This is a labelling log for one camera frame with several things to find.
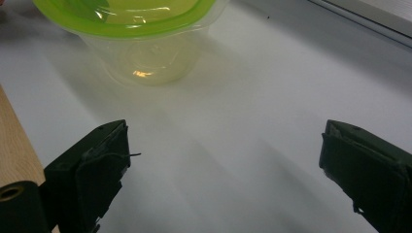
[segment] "green lid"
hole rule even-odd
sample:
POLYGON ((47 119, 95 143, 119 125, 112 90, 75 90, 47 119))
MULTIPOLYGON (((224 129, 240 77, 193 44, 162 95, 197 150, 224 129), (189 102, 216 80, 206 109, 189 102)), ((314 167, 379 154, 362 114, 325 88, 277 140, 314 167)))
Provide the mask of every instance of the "green lid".
POLYGON ((173 32, 202 19, 215 0, 34 0, 50 20, 75 32, 138 38, 173 32))

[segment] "translucent plastic cup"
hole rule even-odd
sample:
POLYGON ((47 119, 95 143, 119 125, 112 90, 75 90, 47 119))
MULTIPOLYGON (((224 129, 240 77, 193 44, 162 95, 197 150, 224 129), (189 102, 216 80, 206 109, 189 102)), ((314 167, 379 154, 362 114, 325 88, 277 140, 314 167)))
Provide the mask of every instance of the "translucent plastic cup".
POLYGON ((184 77, 209 26, 228 0, 34 0, 48 18, 78 34, 121 83, 184 77))
POLYGON ((162 84, 184 77, 192 69, 207 31, 206 27, 143 40, 81 38, 120 83, 162 84))

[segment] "plastic container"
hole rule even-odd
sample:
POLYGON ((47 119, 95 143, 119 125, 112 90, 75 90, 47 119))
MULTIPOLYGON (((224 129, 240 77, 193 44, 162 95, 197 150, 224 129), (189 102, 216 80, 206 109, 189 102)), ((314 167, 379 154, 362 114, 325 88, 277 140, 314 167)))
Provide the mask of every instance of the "plastic container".
POLYGON ((79 35, 122 83, 160 84, 185 76, 209 25, 228 0, 34 0, 79 35))

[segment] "wooden board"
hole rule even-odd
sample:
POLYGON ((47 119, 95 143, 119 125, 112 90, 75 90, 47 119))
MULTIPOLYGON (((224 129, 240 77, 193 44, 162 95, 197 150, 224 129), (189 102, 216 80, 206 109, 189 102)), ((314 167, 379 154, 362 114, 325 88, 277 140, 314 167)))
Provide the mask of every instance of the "wooden board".
POLYGON ((0 186, 45 180, 43 166, 0 85, 0 186))

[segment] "white table surface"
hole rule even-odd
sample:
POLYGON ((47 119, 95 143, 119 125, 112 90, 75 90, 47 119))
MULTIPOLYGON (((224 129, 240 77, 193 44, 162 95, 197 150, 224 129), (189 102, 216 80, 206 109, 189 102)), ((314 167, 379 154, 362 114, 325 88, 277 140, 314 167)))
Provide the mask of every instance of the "white table surface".
POLYGON ((376 232, 318 166, 329 118, 412 151, 412 49, 304 0, 232 1, 194 70, 123 86, 29 1, 0 8, 0 84, 44 166, 124 118, 101 232, 376 232))

